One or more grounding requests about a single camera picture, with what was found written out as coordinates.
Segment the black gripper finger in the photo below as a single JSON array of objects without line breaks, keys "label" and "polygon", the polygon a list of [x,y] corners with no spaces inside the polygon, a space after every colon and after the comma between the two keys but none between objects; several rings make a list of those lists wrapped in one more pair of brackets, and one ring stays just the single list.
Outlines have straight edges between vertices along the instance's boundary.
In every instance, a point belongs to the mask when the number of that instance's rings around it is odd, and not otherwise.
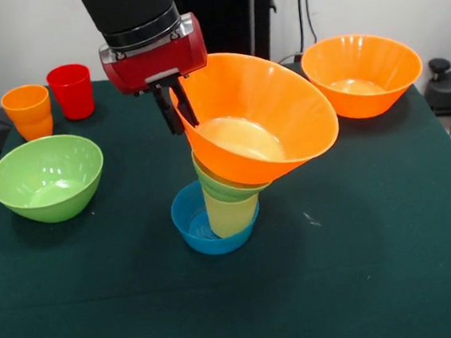
[{"label": "black gripper finger", "polygon": [[171,129],[182,129],[184,124],[180,116],[191,126],[198,126],[200,123],[196,117],[196,113],[192,108],[189,97],[186,95],[185,89],[182,87],[180,80],[169,80],[169,94],[171,97],[170,122]]},{"label": "black gripper finger", "polygon": [[150,86],[150,90],[155,98],[164,120],[172,135],[182,135],[185,130],[173,105],[165,97],[164,89],[161,85]]}]

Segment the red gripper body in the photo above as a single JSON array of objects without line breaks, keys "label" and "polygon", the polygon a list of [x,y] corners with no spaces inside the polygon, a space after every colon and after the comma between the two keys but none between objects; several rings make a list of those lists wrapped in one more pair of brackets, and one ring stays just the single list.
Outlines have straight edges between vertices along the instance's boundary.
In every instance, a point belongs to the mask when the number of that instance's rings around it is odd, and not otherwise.
[{"label": "red gripper body", "polygon": [[125,95],[149,90],[171,75],[188,75],[207,64],[208,54],[196,15],[186,13],[174,31],[140,49],[118,51],[103,45],[99,58],[108,79]]}]

